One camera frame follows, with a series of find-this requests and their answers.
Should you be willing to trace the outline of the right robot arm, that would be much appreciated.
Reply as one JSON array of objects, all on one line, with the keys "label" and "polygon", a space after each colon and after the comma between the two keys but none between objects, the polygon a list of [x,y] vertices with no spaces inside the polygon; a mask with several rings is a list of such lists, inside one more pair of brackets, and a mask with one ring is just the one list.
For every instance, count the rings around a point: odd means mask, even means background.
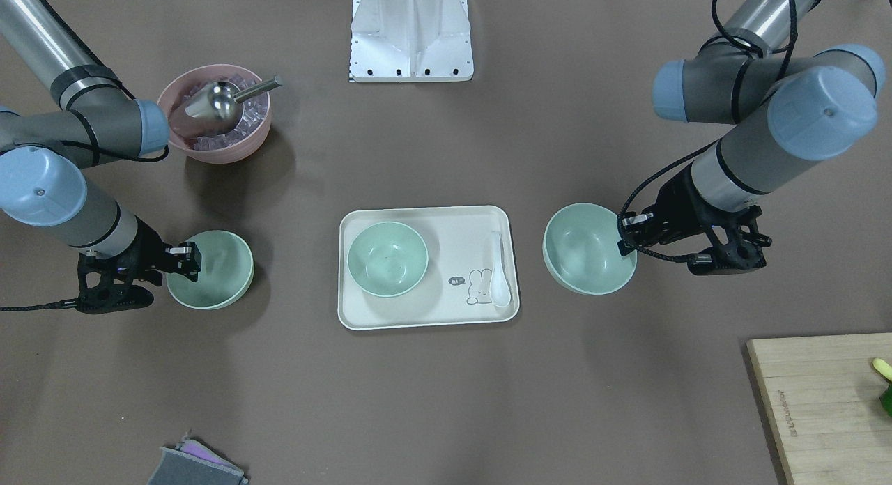
[{"label": "right robot arm", "polygon": [[47,0],[1,0],[2,35],[48,89],[57,111],[2,108],[2,210],[79,252],[77,297],[41,309],[84,314],[140,309],[165,273],[195,282],[201,253],[173,246],[84,170],[116,160],[156,163],[169,154],[168,117],[138,100]]}]

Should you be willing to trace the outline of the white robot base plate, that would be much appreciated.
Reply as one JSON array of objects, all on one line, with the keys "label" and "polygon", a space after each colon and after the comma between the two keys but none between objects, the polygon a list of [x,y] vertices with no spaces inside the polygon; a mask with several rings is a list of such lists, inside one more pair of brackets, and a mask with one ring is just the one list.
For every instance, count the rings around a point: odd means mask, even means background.
[{"label": "white robot base plate", "polygon": [[351,5],[351,82],[466,82],[474,76],[468,0]]}]

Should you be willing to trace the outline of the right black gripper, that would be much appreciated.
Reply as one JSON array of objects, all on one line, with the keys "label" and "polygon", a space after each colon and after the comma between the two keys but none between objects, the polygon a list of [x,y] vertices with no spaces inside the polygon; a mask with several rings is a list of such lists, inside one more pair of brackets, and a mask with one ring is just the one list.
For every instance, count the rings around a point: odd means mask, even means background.
[{"label": "right black gripper", "polygon": [[153,304],[152,291],[135,281],[162,284],[162,273],[169,279],[195,283],[201,272],[200,250],[194,242],[178,246],[166,244],[145,222],[137,218],[136,237],[120,254],[99,259],[80,254],[77,263],[79,295],[75,309],[84,314],[142,309]]}]

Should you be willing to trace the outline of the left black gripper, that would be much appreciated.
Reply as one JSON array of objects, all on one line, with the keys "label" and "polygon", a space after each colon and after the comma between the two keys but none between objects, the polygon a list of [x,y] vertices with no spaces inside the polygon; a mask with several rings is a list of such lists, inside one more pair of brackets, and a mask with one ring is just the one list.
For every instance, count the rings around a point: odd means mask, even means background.
[{"label": "left black gripper", "polygon": [[683,261],[689,272],[698,276],[735,275],[767,266],[762,250],[771,246],[771,238],[758,230],[758,205],[737,212],[727,212],[707,203],[693,184],[689,164],[668,183],[663,184],[656,202],[645,212],[626,212],[618,216],[621,230],[643,230],[645,246],[634,238],[621,237],[617,248],[621,256],[633,252],[650,255],[653,244],[667,245],[682,238],[705,234],[710,246],[697,254],[686,254]]}]

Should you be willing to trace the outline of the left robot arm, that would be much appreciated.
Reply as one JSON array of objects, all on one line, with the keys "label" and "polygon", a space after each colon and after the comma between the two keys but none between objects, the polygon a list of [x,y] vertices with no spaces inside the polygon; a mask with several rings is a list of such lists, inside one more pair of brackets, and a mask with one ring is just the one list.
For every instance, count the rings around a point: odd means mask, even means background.
[{"label": "left robot arm", "polygon": [[730,124],[723,138],[677,161],[640,214],[621,209],[617,249],[656,257],[651,247],[704,234],[709,245],[672,256],[694,275],[733,275],[767,265],[771,238],[758,230],[758,199],[816,164],[838,157],[878,121],[886,79],[869,47],[844,44],[792,57],[799,20],[822,0],[746,0],[697,56],[666,63],[652,86],[657,116]]}]

